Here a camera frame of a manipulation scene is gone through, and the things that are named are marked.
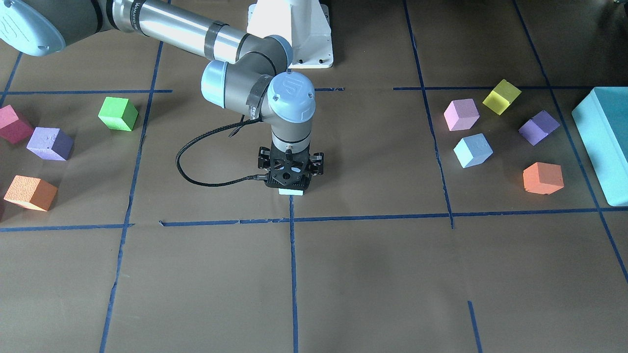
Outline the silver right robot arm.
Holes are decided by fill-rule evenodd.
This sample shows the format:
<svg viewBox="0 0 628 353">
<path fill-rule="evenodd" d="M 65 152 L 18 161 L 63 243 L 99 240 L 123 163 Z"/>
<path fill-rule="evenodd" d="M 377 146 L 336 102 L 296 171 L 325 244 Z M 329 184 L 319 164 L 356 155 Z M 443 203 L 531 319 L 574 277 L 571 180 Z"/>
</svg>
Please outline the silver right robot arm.
<svg viewBox="0 0 628 353">
<path fill-rule="evenodd" d="M 273 143 L 261 147 L 258 156 L 265 174 L 245 179 L 305 191 L 313 176 L 323 174 L 324 155 L 309 151 L 315 89 L 307 76 L 289 69 L 292 48 L 285 38 L 260 38 L 161 0 L 1 2 L 2 40 L 31 56 L 57 53 L 110 29 L 143 34 L 206 58 L 204 98 L 247 118 L 230 128 L 270 125 Z"/>
</svg>

